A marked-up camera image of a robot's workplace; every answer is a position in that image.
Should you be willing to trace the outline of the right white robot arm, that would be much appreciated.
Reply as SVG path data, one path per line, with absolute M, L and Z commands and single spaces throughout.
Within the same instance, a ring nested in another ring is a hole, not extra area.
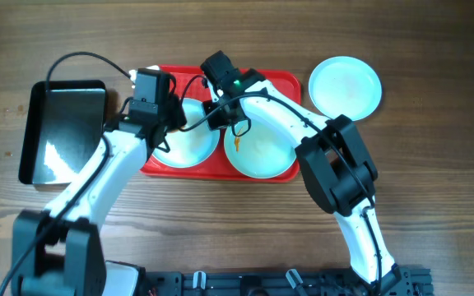
M 221 51 L 200 66 L 212 99 L 205 104 L 211 129 L 257 121 L 294 149 L 314 202 L 335 216 L 350 253 L 351 269 L 372 295 L 397 281 L 375 212 L 374 161 L 345 115 L 327 119 L 283 95 L 263 74 L 242 72 Z

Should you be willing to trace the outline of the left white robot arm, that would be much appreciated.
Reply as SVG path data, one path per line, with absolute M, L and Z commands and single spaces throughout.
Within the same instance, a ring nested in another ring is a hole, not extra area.
M 167 132 L 186 123 L 174 76 L 137 70 L 126 114 L 105 124 L 94 154 L 42 211 L 24 210 L 12 234 L 12 267 L 0 287 L 14 295 L 144 295 L 146 271 L 105 260 L 100 230 L 129 179 L 168 150 Z

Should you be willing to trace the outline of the black metal tray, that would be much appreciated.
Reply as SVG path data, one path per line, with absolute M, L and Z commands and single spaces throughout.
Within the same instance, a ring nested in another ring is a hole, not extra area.
M 103 81 L 43 81 L 32 86 L 18 179 L 71 183 L 100 143 L 107 109 Z

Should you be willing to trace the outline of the white plate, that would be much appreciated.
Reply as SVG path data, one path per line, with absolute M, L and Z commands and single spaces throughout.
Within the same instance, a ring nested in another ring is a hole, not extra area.
M 274 178 L 287 171 L 295 162 L 294 148 L 276 132 L 251 121 L 236 123 L 225 131 L 224 149 L 227 159 L 240 173 L 250 178 Z
M 207 122 L 188 132 L 171 132 L 165 136 L 169 152 L 154 150 L 152 157 L 172 168 L 189 168 L 206 160 L 220 140 L 219 131 L 211 131 Z
M 353 121 L 370 116 L 379 106 L 383 87 L 374 69 L 358 58 L 336 56 L 321 62 L 309 77 L 309 97 L 320 113 Z

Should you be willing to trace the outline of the red plastic tray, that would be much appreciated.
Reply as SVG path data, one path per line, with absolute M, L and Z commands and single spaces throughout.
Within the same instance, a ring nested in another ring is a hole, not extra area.
M 159 69 L 175 76 L 178 85 L 177 93 L 181 94 L 184 87 L 192 77 L 202 73 L 199 67 L 166 65 L 161 64 Z M 280 70 L 264 70 L 260 72 L 279 90 L 283 95 L 297 104 L 301 102 L 301 84 L 292 73 Z M 141 173 L 146 176 L 158 178 L 191 178 L 207 180 L 227 180 L 256 182 L 258 178 L 251 178 L 233 167 L 227 159 L 223 141 L 219 141 L 214 152 L 207 160 L 191 168 L 177 169 L 162 164 L 156 157 L 152 156 L 142 167 Z

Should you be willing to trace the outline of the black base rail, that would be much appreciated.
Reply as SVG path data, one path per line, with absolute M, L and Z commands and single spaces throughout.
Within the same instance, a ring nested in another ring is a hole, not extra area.
M 320 272 L 205 273 L 148 272 L 149 295 L 392 295 L 434 296 L 429 269 L 395 266 L 380 284 L 366 284 L 350 268 Z

